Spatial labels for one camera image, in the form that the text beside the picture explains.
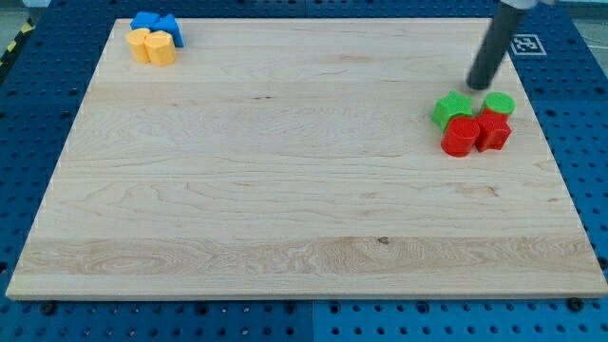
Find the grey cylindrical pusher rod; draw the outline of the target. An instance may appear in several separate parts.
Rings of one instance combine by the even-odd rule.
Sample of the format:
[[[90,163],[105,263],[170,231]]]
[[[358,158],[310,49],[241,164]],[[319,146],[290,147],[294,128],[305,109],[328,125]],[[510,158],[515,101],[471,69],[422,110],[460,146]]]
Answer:
[[[488,27],[466,84],[474,90],[485,90],[503,60],[513,35],[528,12],[525,0],[501,0]]]

